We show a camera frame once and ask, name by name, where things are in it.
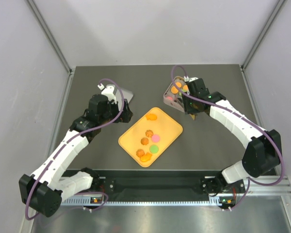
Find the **silver tin lid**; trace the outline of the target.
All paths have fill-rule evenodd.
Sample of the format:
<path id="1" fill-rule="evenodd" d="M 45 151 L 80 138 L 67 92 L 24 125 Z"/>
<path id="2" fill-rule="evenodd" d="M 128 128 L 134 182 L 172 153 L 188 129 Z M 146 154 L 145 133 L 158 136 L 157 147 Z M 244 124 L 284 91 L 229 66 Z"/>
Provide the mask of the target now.
<path id="1" fill-rule="evenodd" d="M 112 93 L 114 94 L 115 99 L 118 102 L 122 102 L 120 91 L 122 91 L 122 94 L 123 94 L 124 99 L 127 99 L 128 102 L 130 102 L 132 100 L 133 93 L 131 91 L 128 91 L 128 90 L 126 90 L 124 88 L 121 88 L 121 87 L 120 88 L 117 88 L 114 84 L 109 84 L 108 86 L 110 86 L 110 87 L 113 88 Z"/>

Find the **metal serving tongs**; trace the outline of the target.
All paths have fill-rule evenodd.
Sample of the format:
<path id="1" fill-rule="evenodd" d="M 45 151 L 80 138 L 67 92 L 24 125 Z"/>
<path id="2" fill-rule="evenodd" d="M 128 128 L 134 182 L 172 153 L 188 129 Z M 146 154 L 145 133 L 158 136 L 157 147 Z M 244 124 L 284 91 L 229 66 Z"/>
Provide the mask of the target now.
<path id="1" fill-rule="evenodd" d="M 177 86 L 175 86 L 178 89 L 178 93 L 176 95 L 174 95 L 174 102 L 176 97 L 182 97 L 183 103 L 177 103 L 177 105 L 179 106 L 180 111 L 184 112 L 187 115 L 190 115 L 191 118 L 193 120 L 196 119 L 196 114 L 192 112 L 192 108 L 189 106 L 189 103 L 191 102 L 189 98 L 187 98 L 184 94 L 180 95 L 179 92 L 182 90 L 182 88 L 178 88 Z"/>

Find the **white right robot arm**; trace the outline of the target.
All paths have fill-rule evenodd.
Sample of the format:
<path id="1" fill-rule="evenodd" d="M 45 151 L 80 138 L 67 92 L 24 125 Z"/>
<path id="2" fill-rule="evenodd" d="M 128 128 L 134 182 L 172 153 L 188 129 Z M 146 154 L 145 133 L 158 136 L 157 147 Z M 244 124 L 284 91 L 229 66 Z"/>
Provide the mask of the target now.
<path id="1" fill-rule="evenodd" d="M 228 192 L 235 182 L 257 178 L 281 163 L 281 136 L 267 131 L 237 111 L 224 95 L 210 93 L 203 79 L 185 77 L 188 90 L 182 95 L 187 114 L 206 113 L 228 129 L 243 145 L 243 158 L 223 169 L 213 179 L 215 192 Z"/>

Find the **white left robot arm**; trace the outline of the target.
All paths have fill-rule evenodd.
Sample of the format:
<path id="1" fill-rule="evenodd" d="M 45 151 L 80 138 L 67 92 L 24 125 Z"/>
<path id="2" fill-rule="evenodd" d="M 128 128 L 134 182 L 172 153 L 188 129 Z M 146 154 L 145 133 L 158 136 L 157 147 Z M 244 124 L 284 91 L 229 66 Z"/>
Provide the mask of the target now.
<path id="1" fill-rule="evenodd" d="M 96 94 L 89 100 L 88 108 L 75 119 L 64 139 L 47 160 L 31 175 L 19 179 L 21 200 L 25 210 L 34 209 L 45 217 L 54 215 L 61 203 L 75 194 L 100 188 L 98 174 L 83 168 L 77 174 L 62 180 L 61 177 L 76 156 L 87 147 L 101 129 L 111 123 L 128 123 L 133 116 L 127 99 L 122 106 L 106 95 Z"/>

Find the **round tan dotted biscuit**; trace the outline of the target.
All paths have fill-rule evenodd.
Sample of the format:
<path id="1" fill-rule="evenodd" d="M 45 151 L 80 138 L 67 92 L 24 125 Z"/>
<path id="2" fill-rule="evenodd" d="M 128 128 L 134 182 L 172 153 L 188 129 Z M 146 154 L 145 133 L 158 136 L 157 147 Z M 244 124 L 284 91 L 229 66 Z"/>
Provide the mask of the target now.
<path id="1" fill-rule="evenodd" d="M 177 86 L 178 88 L 182 88 L 182 83 L 180 83 L 180 82 L 176 82 L 176 83 L 175 83 L 175 86 Z"/>

